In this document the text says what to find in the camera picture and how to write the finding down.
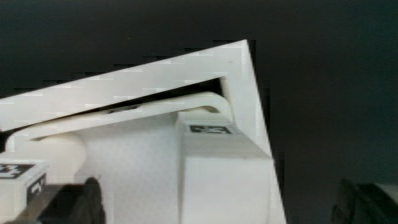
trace dark object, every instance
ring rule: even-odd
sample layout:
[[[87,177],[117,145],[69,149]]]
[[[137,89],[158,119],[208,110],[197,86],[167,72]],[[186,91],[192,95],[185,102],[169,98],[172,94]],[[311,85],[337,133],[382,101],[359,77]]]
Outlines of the dark object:
[[[39,216],[42,224],[105,224],[101,188],[94,178],[66,185]]]
[[[398,205],[375,184],[341,181],[334,224],[398,224]]]

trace black and white label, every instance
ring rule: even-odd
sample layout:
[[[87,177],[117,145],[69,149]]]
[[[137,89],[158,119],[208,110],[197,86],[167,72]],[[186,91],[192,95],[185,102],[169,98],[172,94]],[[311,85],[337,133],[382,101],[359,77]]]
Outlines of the black and white label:
[[[46,185],[46,174],[39,177],[39,179],[34,181],[34,183],[28,185],[26,188],[26,203],[34,199],[35,195],[39,195],[42,188]]]
[[[0,164],[0,179],[16,179],[34,164]]]
[[[192,133],[204,133],[204,134],[233,134],[229,128],[225,126],[213,126],[213,125],[188,125],[188,130]]]

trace dark background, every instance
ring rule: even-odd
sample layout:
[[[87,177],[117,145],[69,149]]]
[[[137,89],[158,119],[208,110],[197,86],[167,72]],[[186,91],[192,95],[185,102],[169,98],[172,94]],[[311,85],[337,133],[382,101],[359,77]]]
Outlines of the dark background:
[[[0,95],[256,43],[289,224],[328,223],[337,183],[398,184],[398,1],[2,0]]]

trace white plastic structure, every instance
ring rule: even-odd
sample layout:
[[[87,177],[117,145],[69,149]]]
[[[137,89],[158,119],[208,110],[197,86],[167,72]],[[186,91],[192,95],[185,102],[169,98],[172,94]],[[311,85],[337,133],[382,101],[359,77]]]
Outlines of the white plastic structure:
[[[215,78],[224,97],[67,116]],[[0,159],[46,161],[48,184],[98,178],[106,223],[286,223],[247,41],[2,99],[25,126]]]

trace white panel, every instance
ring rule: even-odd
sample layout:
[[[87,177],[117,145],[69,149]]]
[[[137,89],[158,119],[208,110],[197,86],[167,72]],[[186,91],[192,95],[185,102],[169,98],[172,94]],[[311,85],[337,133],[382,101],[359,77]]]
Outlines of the white panel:
[[[174,115],[76,132],[87,146],[78,178],[99,180],[108,224],[177,223]]]

